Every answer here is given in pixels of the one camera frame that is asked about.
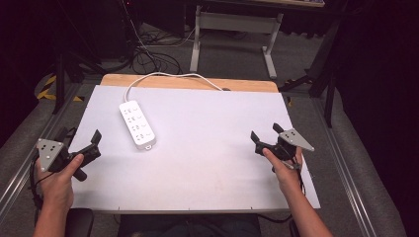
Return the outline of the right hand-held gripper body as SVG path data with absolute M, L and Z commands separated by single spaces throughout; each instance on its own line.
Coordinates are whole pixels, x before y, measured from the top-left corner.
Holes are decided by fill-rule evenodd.
M 314 147 L 294 128 L 278 133 L 276 144 L 268 144 L 260 140 L 255 144 L 255 153 L 263 155 L 262 150 L 268 148 L 281 161 L 289 161 L 296 155 L 296 149 L 300 147 L 308 151 L 314 151 Z

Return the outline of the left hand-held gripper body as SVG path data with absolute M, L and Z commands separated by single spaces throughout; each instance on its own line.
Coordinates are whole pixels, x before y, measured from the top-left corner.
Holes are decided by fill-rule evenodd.
M 41 159 L 41 169 L 43 172 L 60 172 L 63 170 L 71 160 L 78 154 L 84 156 L 84 161 L 80 165 L 80 169 L 88 165 L 101 156 L 99 144 L 90 144 L 83 149 L 69 153 L 67 146 L 64 144 L 69 129 L 63 127 L 55 136 L 53 140 L 40 138 L 37 144 L 37 149 Z

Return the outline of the person's left hand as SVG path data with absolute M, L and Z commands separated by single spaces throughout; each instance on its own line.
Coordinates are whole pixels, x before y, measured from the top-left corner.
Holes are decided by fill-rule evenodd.
M 36 162 L 43 195 L 42 211 L 67 212 L 70 209 L 74 200 L 71 179 L 83 161 L 84 156 L 78 154 L 58 173 L 42 172 L 41 162 Z

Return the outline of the person's right hand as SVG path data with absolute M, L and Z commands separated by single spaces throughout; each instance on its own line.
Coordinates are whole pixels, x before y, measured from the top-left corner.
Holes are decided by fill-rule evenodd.
M 297 171 L 288 168 L 268 148 L 264 148 L 262 152 L 268 161 L 273 165 L 275 174 L 279 181 L 280 190 L 283 194 L 290 195 L 291 193 L 300 192 L 301 187 Z

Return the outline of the white power strip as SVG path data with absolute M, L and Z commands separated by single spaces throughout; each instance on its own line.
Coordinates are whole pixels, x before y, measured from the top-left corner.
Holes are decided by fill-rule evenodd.
M 129 134 L 139 150 L 150 150 L 156 143 L 156 135 L 138 102 L 128 101 L 119 105 Z

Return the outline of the black tripod stand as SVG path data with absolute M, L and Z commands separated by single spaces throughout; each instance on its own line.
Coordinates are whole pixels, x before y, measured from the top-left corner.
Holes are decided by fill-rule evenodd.
M 336 85 L 332 64 L 333 46 L 339 27 L 340 20 L 334 20 L 326 33 L 323 42 L 311 63 L 311 66 L 305 71 L 305 75 L 296 80 L 292 80 L 279 88 L 281 92 L 287 92 L 311 81 L 312 84 L 308 89 L 308 95 L 311 98 L 319 98 L 323 92 L 326 92 L 323 117 L 329 127 L 332 126 L 331 115 Z

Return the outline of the white table cover sheet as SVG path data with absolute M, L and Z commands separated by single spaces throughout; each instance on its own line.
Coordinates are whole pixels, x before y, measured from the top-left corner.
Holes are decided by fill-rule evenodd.
M 156 134 L 134 145 L 119 106 L 137 101 Z M 273 144 L 273 125 L 292 128 L 279 93 L 98 86 L 71 143 L 100 131 L 101 155 L 75 181 L 74 206 L 110 213 L 265 212 L 287 208 L 269 161 L 252 134 Z

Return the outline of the black metal stand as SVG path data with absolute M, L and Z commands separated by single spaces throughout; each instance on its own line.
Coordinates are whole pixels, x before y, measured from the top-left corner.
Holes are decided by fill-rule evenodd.
M 83 68 L 81 64 L 88 69 L 100 75 L 107 74 L 107 71 L 87 59 L 79 53 L 71 50 L 60 52 L 55 60 L 55 106 L 53 114 L 56 115 L 64 106 L 65 102 L 65 76 L 68 76 L 72 83 L 81 83 L 84 80 Z

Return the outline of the yellow black floor tape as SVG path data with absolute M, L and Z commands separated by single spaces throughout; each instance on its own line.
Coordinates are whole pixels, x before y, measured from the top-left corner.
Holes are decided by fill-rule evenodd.
M 52 74 L 44 83 L 42 86 L 40 92 L 37 95 L 38 100 L 46 99 L 46 100 L 52 100 L 55 101 L 57 97 L 54 94 L 51 94 L 49 90 L 52 87 L 52 84 L 56 81 L 56 76 Z

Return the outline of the aluminium rail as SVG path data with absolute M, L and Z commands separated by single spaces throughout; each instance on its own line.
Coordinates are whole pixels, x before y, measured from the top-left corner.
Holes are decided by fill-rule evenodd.
M 36 138 L 43 137 L 43 138 L 51 138 L 55 135 L 55 131 L 57 129 L 58 124 L 61 122 L 62 117 L 69 107 L 70 103 L 73 101 L 73 98 L 76 96 L 80 88 L 80 84 L 70 84 L 68 86 L 68 91 L 64 94 L 63 101 L 60 103 L 56 101 L 55 103 L 58 104 L 58 110 L 55 114 L 51 114 L 48 117 L 48 121 L 43 127 L 43 130 L 40 134 L 36 136 Z M 12 177 L 6 190 L 2 193 L 0 197 L 0 222 L 2 222 L 7 214 L 9 213 L 10 209 L 14 205 L 17 197 L 19 196 L 21 190 L 25 187 L 25 184 L 30 176 L 30 166 L 32 159 L 34 157 L 38 157 L 35 151 L 36 143 L 34 141 L 31 142 L 31 151 L 26 156 L 25 160 L 23 161 L 22 165 L 18 169 L 17 173 Z
M 323 111 L 321 101 L 319 99 L 314 98 L 311 100 L 311 103 L 313 104 L 315 112 L 318 116 L 318 119 L 321 122 L 321 126 L 326 133 L 328 143 L 331 146 L 332 157 L 333 157 L 337 172 L 340 176 L 340 180 L 345 189 L 346 196 L 355 214 L 355 217 L 357 219 L 357 222 L 361 229 L 363 237 L 377 237 L 376 231 L 372 226 L 371 219 L 368 215 L 368 212 L 366 210 L 366 207 L 364 205 L 360 192 L 358 188 L 356 187 L 354 179 L 345 161 L 344 155 L 340 149 L 340 146 L 338 145 L 338 141 L 333 132 L 333 129 L 328 126 L 326 119 L 324 118 L 324 115 L 323 115 L 324 111 Z

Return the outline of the white metal desk frame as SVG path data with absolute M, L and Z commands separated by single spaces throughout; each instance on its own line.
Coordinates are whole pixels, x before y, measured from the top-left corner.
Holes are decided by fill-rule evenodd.
M 190 71 L 197 72 L 200 57 L 200 30 L 237 31 L 245 33 L 269 34 L 267 45 L 261 50 L 265 64 L 271 79 L 277 78 L 277 71 L 272 58 L 272 50 L 275 45 L 283 14 L 279 13 L 275 18 L 231 15 L 222 13 L 208 13 L 203 11 L 202 6 L 197 6 L 195 11 L 195 39 L 192 50 Z

